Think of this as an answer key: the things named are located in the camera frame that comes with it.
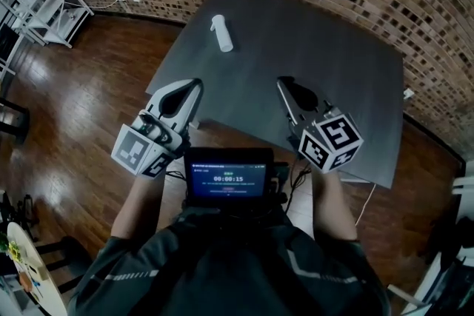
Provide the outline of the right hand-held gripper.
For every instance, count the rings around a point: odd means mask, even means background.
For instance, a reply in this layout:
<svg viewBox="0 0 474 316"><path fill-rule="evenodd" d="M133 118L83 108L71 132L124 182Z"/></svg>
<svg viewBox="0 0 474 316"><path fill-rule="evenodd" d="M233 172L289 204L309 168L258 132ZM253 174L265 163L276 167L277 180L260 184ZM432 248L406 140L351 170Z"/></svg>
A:
<svg viewBox="0 0 474 316"><path fill-rule="evenodd" d="M276 85L287 109L291 147L323 173L351 162L364 143L351 116L300 78L280 76Z"/></svg>

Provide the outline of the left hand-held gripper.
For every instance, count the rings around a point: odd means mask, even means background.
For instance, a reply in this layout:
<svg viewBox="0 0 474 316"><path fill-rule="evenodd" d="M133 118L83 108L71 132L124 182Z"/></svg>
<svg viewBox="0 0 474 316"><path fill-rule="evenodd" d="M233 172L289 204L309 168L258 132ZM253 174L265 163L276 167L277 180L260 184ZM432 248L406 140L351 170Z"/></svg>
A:
<svg viewBox="0 0 474 316"><path fill-rule="evenodd" d="M175 81L156 90L147 110L141 110L130 126L121 126L111 158L136 176L159 176L190 146L185 129L197 112L203 92L199 78ZM169 116L174 128L156 116Z"/></svg>

